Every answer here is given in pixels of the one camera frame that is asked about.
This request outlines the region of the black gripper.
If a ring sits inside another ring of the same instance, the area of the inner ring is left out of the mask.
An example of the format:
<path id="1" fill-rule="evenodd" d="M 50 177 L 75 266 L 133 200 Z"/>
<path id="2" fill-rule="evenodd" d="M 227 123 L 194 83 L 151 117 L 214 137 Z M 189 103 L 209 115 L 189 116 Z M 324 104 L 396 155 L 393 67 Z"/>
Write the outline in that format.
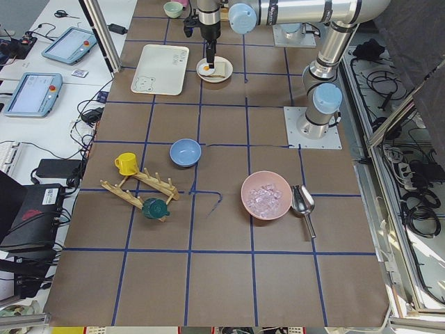
<path id="1" fill-rule="evenodd" d="M 206 62 L 209 68 L 214 67 L 216 55 L 216 40 L 220 37 L 220 22 L 215 24 L 204 24 L 200 22 L 201 36 L 206 40 Z"/>

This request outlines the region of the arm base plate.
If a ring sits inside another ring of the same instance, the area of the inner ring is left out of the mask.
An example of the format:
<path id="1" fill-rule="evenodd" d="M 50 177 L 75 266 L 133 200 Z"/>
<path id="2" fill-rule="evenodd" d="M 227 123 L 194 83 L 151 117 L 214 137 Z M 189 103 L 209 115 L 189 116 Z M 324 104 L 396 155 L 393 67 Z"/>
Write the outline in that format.
<path id="1" fill-rule="evenodd" d="M 277 24 L 273 27 L 273 35 L 276 47 L 316 47 L 314 34 L 307 30 L 304 23 Z"/>
<path id="2" fill-rule="evenodd" d="M 337 126 L 313 125 L 306 119 L 306 107 L 284 107 L 286 135 L 290 148 L 341 150 L 341 140 Z"/>

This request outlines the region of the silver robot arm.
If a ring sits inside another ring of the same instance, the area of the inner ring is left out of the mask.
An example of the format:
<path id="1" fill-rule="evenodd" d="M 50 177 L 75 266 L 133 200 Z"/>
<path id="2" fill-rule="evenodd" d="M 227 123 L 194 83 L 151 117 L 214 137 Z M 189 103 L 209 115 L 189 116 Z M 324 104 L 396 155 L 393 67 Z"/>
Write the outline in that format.
<path id="1" fill-rule="evenodd" d="M 318 140 L 326 135 L 333 115 L 338 112 L 342 94 L 334 85 L 338 65 L 358 26 L 375 19 L 388 7 L 388 1 L 229 1 L 231 30 L 245 35 L 255 27 L 279 27 L 296 33 L 297 26 L 322 23 L 327 35 L 302 71 L 307 110 L 296 129 L 306 138 Z"/>

